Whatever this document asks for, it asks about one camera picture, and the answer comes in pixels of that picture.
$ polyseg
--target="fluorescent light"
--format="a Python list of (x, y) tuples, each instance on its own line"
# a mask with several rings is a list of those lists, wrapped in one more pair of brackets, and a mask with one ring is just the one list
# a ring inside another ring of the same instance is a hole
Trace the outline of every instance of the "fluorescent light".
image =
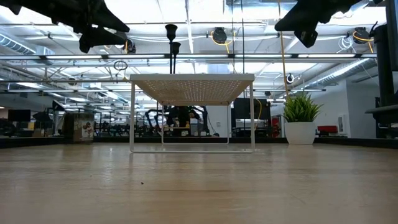
[(73, 93), (74, 90), (43, 90), (45, 93)]
[(63, 96), (61, 96), (59, 94), (56, 94), (56, 93), (50, 93), (50, 94), (53, 95), (53, 96), (59, 97), (59, 98), (64, 98)]
[(41, 88), (40, 85), (36, 84), (36, 83), (17, 83), (18, 85), (22, 85), (22, 86), (26, 86), (29, 88)]
[(109, 54), (109, 52), (108, 51), (106, 51), (105, 49), (101, 49), (101, 50), (99, 50), (100, 52), (104, 52), (104, 53), (106, 53), (106, 54)]
[(177, 58), (228, 58), (228, 54), (179, 54)]
[(300, 54), (299, 58), (353, 58), (355, 54)]
[(293, 93), (297, 93), (298, 91), (326, 91), (325, 89), (321, 89), (321, 90), (293, 90)]
[(147, 58), (164, 58), (164, 55), (109, 55), (109, 59), (147, 59)]
[(39, 90), (8, 90), (9, 93), (38, 93)]
[[(243, 54), (235, 55), (236, 58), (243, 58)], [(281, 54), (245, 54), (245, 58), (282, 58)], [(285, 54), (285, 58), (291, 58), (291, 54)]]
[(39, 56), (0, 56), (0, 60), (40, 60)]
[(77, 102), (86, 102), (87, 100), (84, 98), (77, 98), (77, 97), (69, 97), (70, 100), (77, 101)]
[(47, 59), (50, 60), (95, 60), (95, 59), (102, 59), (101, 55), (50, 55), (47, 56)]
[(377, 58), (377, 54), (362, 54), (362, 58)]
[(112, 92), (108, 92), (107, 96), (112, 98), (112, 99), (115, 99), (115, 100), (119, 99), (119, 96), (114, 94), (114, 93), (112, 93)]
[[(275, 92), (286, 92), (284, 89), (262, 89), (262, 88), (255, 88), (256, 91), (275, 91)], [(298, 89), (293, 89), (293, 90), (288, 90), (288, 91), (326, 91), (325, 89), (308, 89), (308, 90), (298, 90)]]
[(109, 90), (78, 90), (80, 93), (106, 93)]

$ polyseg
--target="white metal table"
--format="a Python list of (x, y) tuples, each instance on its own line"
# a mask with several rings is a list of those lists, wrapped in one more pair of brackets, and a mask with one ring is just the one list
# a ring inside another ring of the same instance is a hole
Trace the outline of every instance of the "white metal table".
[[(226, 106), (229, 143), (229, 107), (250, 86), (251, 147), (255, 148), (253, 74), (145, 74), (131, 75), (130, 151), (134, 153), (252, 153), (252, 151), (137, 151), (134, 150), (136, 85), (163, 105)], [(162, 144), (164, 127), (162, 126)]]

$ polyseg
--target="yellow cable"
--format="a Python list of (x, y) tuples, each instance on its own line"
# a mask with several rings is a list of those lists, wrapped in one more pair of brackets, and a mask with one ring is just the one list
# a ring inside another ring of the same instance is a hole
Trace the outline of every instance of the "yellow cable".
[(373, 41), (373, 39), (364, 39), (364, 38), (357, 37), (357, 36), (355, 36), (356, 33), (357, 33), (356, 31), (353, 33), (353, 36), (355, 37), (355, 39), (362, 40), (362, 41)]
[(372, 52), (372, 54), (373, 54), (374, 52), (373, 52), (373, 48), (372, 48), (372, 45), (371, 45), (371, 41), (373, 41), (373, 39), (364, 39), (364, 38), (357, 37), (357, 36), (355, 36), (356, 33), (357, 33), (356, 31), (353, 32), (353, 37), (354, 37), (355, 39), (358, 39), (358, 40), (362, 40), (362, 41), (367, 42), (368, 45), (369, 45), (369, 48), (371, 49), (371, 52)]
[(371, 49), (371, 52), (372, 52), (372, 54), (373, 54), (374, 52), (373, 52), (373, 48), (372, 48), (371, 42), (368, 41), (368, 44), (369, 44), (369, 48)]
[(262, 113), (262, 103), (261, 103), (261, 101), (259, 101), (258, 99), (256, 99), (258, 102), (259, 102), (259, 104), (260, 104), (260, 113), (259, 113), (259, 117), (257, 118), (257, 123), (256, 123), (256, 127), (254, 128), (254, 130), (257, 130), (257, 125), (258, 125), (258, 122), (259, 122), (259, 120), (260, 120), (260, 117), (261, 117), (261, 113)]
[[(282, 17), (282, 13), (280, 12), (280, 0), (278, 0), (278, 8), (279, 8), (279, 19)], [(284, 68), (284, 83), (285, 83), (285, 91), (286, 91), (286, 97), (289, 97), (289, 91), (287, 89), (287, 80), (286, 80), (286, 64), (285, 64), (285, 47), (284, 47), (284, 34), (282, 31), (280, 31), (280, 47), (282, 50), (282, 64)]]
[(232, 40), (230, 41), (230, 42), (228, 42), (228, 43), (225, 43), (225, 44), (219, 44), (219, 43), (217, 43), (217, 42), (215, 42), (214, 41), (214, 39), (213, 39), (213, 34), (214, 34), (214, 31), (211, 31), (211, 33), (210, 33), (210, 35), (211, 35), (211, 40), (216, 44), (216, 45), (221, 45), (221, 46), (224, 46), (224, 45), (229, 45), (229, 44), (231, 44), (232, 43), (232, 41), (234, 41), (233, 40), (233, 38), (232, 38)]
[(127, 54), (127, 40), (126, 40), (125, 46), (126, 46), (126, 48), (124, 49), (124, 52)]
[(219, 44), (219, 43), (217, 43), (214, 39), (213, 39), (213, 34), (214, 34), (214, 31), (211, 31), (211, 33), (210, 33), (210, 35), (211, 35), (211, 40), (216, 44), (216, 45), (220, 45), (220, 46), (224, 46), (225, 45), (225, 48), (226, 48), (226, 51), (227, 51), (227, 53), (229, 54), (229, 48), (228, 48), (228, 45), (229, 44), (231, 44), (232, 43), (232, 41), (234, 41), (234, 38), (235, 38), (235, 32), (233, 33), (233, 37), (232, 37), (232, 40), (231, 41), (229, 41), (228, 43), (225, 43), (225, 44)]

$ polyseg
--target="white planter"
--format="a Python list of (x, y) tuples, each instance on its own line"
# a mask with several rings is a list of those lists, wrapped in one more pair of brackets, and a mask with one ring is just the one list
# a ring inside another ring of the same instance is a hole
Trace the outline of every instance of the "white planter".
[(289, 144), (311, 145), (315, 139), (314, 122), (285, 123), (285, 134)]

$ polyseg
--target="potted plant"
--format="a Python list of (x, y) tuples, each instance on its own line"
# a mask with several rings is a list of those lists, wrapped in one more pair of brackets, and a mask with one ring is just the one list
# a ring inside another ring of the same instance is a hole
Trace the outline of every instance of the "potted plant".
[(313, 122), (322, 105), (316, 105), (304, 92), (288, 97), (284, 109), (285, 134), (289, 144), (313, 144), (316, 126)]

